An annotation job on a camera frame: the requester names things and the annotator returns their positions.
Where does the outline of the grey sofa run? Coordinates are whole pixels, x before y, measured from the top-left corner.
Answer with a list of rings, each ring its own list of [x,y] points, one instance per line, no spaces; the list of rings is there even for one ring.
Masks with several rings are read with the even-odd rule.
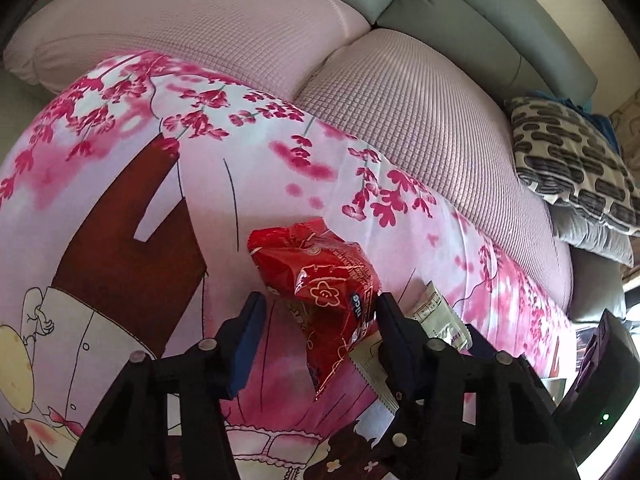
[[[4,68],[3,53],[14,32],[52,1],[2,0]],[[596,90],[596,76],[536,0],[341,1],[358,11],[371,28],[401,32],[448,58],[505,113],[507,100],[531,96],[536,90],[579,105]],[[597,321],[604,310],[623,315],[620,264],[564,244],[573,268],[568,317],[585,323]]]

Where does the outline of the black white patterned pillow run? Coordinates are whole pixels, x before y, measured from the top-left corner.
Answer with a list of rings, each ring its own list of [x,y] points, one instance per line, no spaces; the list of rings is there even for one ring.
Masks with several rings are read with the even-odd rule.
[[[519,96],[506,103],[515,172],[551,205],[628,236],[639,234],[639,187],[590,120],[561,102]]]

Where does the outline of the blue cloth behind pillow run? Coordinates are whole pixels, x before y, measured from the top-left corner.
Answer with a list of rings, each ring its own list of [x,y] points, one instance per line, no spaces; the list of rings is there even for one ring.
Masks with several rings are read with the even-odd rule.
[[[615,151],[617,155],[622,154],[620,142],[618,142],[617,140],[617,136],[615,134],[611,119],[601,114],[593,114],[593,112],[591,111],[590,103],[588,103],[586,106],[581,106],[575,104],[571,99],[556,98],[555,96],[549,96],[548,94],[545,94],[544,92],[541,92],[539,90],[533,91],[532,96],[536,96],[536,98],[547,99],[552,102],[561,103],[571,110],[574,110],[574,112],[578,113],[579,115],[582,115],[583,118],[587,119],[588,122],[591,122],[600,131],[602,136],[605,137],[605,140],[608,141],[608,145]]]

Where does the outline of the pink textured sofa cover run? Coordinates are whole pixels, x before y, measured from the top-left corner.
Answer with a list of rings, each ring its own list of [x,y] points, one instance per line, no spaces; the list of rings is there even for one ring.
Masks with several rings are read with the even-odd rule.
[[[53,0],[3,62],[58,93],[108,56],[171,54],[289,100],[447,197],[561,308],[568,247],[513,167],[508,116],[423,42],[371,28],[341,0]]]

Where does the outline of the grey cushion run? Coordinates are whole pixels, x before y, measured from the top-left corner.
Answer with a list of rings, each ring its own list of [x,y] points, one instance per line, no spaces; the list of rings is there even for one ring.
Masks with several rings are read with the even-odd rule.
[[[572,208],[550,206],[553,235],[570,246],[631,268],[634,250],[628,235],[593,223]]]

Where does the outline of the pink anime print blanket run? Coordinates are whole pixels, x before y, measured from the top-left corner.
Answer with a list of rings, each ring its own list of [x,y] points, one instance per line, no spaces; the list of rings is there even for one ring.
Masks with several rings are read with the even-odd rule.
[[[115,56],[1,167],[1,426],[34,476],[62,477],[134,352],[178,356],[263,290],[250,234],[297,222],[359,245],[405,312],[434,285],[539,375],[572,370],[548,294],[376,148],[224,74]]]

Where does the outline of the red snack packet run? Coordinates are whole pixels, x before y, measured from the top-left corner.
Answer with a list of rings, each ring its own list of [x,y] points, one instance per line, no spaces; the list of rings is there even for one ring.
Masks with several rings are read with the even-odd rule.
[[[381,281],[359,244],[320,218],[250,233],[247,250],[266,289],[290,309],[321,394],[374,321]]]

